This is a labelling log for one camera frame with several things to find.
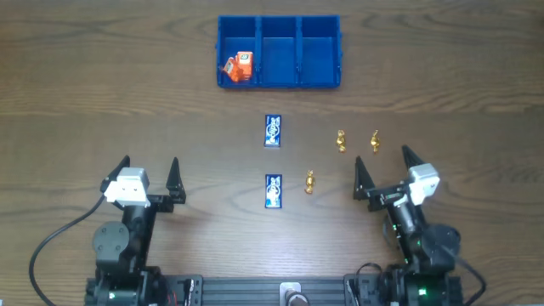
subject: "wood grain surface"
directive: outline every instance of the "wood grain surface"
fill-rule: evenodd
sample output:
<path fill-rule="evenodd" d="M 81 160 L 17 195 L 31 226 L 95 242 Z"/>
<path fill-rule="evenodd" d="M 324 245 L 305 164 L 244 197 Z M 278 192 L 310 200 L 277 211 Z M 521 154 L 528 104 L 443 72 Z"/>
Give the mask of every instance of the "wood grain surface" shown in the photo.
<path fill-rule="evenodd" d="M 218 88 L 218 14 L 340 14 L 342 86 Z M 266 113 L 283 115 L 279 150 L 263 148 Z M 399 263 L 384 212 L 351 195 L 357 155 L 378 185 L 392 184 L 408 144 L 442 178 L 428 220 L 459 229 L 461 255 L 489 283 L 477 304 L 542 303 L 543 128 L 540 0 L 0 1 L 0 299 L 42 304 L 32 252 L 93 205 L 125 154 L 156 193 L 179 158 L 187 205 L 157 217 L 148 262 L 166 274 L 345 275 Z M 264 209 L 266 173 L 284 176 L 281 210 Z M 120 217 L 103 205 L 44 248 L 37 280 L 53 301 L 82 304 L 94 231 Z M 477 290 L 456 273 L 466 297 Z"/>

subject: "cable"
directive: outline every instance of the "cable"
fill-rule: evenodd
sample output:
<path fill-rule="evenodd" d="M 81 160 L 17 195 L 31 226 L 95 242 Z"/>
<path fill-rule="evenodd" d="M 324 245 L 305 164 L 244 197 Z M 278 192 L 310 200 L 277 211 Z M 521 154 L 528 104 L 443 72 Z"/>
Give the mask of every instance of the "cable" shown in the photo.
<path fill-rule="evenodd" d="M 478 272 L 476 271 L 476 269 L 474 269 L 470 264 L 468 264 L 468 262 L 466 260 L 464 260 L 463 258 L 460 258 L 459 256 L 457 256 L 456 254 L 454 254 L 452 251 L 450 251 L 447 247 L 445 246 L 440 246 L 442 248 L 442 250 L 444 250 L 445 253 L 447 253 L 448 255 L 450 255 L 451 257 L 453 257 L 457 263 L 462 266 L 463 268 L 465 268 L 468 272 L 470 272 L 472 275 L 474 275 L 474 277 L 476 277 L 476 279 L 478 279 L 479 283 L 481 284 L 481 287 L 479 288 L 479 290 L 474 293 L 469 299 L 468 301 L 466 301 L 463 305 L 464 306 L 470 306 L 472 305 L 474 302 L 476 302 L 477 299 L 479 299 L 482 294 L 484 294 L 485 292 L 485 289 L 487 287 L 487 284 L 485 283 L 485 280 L 484 280 L 484 277 Z"/>
<path fill-rule="evenodd" d="M 37 295 L 48 305 L 48 306 L 55 306 L 53 302 L 51 302 L 48 297 L 43 294 L 42 289 L 40 289 L 40 286 L 37 285 L 36 277 L 34 276 L 34 264 L 36 263 L 37 254 L 40 253 L 40 251 L 45 247 L 48 242 L 50 242 L 54 237 L 58 236 L 65 230 L 68 230 L 70 227 L 78 224 L 82 220 L 84 220 L 86 217 L 90 216 L 96 209 L 102 204 L 102 201 L 104 200 L 104 195 L 102 195 L 99 200 L 94 204 L 93 208 L 91 208 L 88 212 L 83 214 L 81 217 L 75 219 L 74 221 L 68 223 L 67 225 L 61 227 L 60 229 L 57 229 L 53 234 L 49 235 L 47 238 L 45 238 L 42 243 L 40 243 L 39 246 L 37 246 L 36 251 L 32 254 L 31 261 L 28 265 L 28 276 L 31 278 L 31 284 L 34 287 L 34 291 L 36 291 Z"/>

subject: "blue candy wrapper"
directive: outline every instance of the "blue candy wrapper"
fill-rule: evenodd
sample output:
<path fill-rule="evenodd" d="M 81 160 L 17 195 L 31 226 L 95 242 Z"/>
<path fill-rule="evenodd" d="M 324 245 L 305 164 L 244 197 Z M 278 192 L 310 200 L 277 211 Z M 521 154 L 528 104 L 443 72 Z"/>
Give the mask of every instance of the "blue candy wrapper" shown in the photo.
<path fill-rule="evenodd" d="M 266 115 L 264 146 L 279 148 L 281 143 L 281 115 Z"/>
<path fill-rule="evenodd" d="M 281 174 L 266 174 L 264 208 L 281 208 Z"/>

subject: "blue bin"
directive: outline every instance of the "blue bin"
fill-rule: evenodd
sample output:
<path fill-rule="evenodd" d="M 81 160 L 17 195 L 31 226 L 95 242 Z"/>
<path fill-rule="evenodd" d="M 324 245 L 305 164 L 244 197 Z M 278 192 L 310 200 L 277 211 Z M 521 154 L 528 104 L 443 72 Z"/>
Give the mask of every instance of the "blue bin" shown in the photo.
<path fill-rule="evenodd" d="M 340 17 L 219 16 L 217 78 L 222 88 L 336 88 L 342 79 Z M 253 52 L 249 81 L 222 72 L 238 51 Z"/>

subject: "orange tic tac box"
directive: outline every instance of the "orange tic tac box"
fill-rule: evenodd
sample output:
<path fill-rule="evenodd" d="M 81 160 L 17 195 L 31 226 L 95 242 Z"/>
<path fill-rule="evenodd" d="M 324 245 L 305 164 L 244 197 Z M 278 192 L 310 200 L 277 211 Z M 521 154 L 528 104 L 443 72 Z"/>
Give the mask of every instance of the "orange tic tac box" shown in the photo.
<path fill-rule="evenodd" d="M 227 60 L 223 71 L 230 77 L 232 82 L 239 82 L 243 78 L 243 70 L 236 64 L 233 58 Z"/>
<path fill-rule="evenodd" d="M 253 73 L 253 52 L 240 51 L 236 55 L 236 63 L 243 71 L 243 79 L 249 80 Z"/>

